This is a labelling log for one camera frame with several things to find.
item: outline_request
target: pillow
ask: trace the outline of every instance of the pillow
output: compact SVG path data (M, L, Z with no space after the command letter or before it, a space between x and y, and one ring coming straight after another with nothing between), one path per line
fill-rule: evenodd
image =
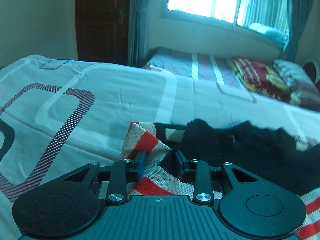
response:
M290 90L268 65L240 57L232 58L229 63L248 90L283 102L290 101Z
M284 34L275 28L272 28L270 26L265 26L260 23L253 23L249 26L249 29L254 30L256 32L259 32L266 37L273 39L274 41L279 42L280 44L284 45L285 44L285 36Z
M320 111L320 93L301 66L277 59L273 68L291 89L292 104Z

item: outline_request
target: window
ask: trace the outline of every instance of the window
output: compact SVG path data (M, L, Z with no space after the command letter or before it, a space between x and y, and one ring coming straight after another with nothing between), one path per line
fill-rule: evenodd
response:
M284 45L287 0L166 0L164 16L249 29Z

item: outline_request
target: door handle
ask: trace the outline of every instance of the door handle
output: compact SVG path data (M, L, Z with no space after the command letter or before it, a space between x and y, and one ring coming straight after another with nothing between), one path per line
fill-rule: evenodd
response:
M123 9L119 10L118 18L119 18L119 23L122 25L123 24L123 18L124 18L124 10Z

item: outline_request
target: patterned bedsheet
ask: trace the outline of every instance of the patterned bedsheet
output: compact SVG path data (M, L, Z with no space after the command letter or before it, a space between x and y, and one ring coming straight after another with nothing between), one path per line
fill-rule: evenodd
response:
M131 121L195 118L216 128L250 120L306 145L320 140L319 114L221 83L38 55L1 69L0 239L21 236L11 214L19 195L86 163L118 160ZM310 203L308 223L318 223L319 202Z
M147 64L163 68L175 75L245 89L224 58L161 47Z

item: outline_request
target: blue curtain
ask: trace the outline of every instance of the blue curtain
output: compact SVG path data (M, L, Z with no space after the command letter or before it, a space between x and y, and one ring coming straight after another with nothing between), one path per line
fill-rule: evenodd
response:
M287 0L247 0L244 27L253 23L287 31Z
M148 54L147 6L149 0L131 0L131 2L133 15L130 21L128 65L140 67L143 66Z
M288 33L280 58L295 62L299 41L306 27L313 0L288 0Z

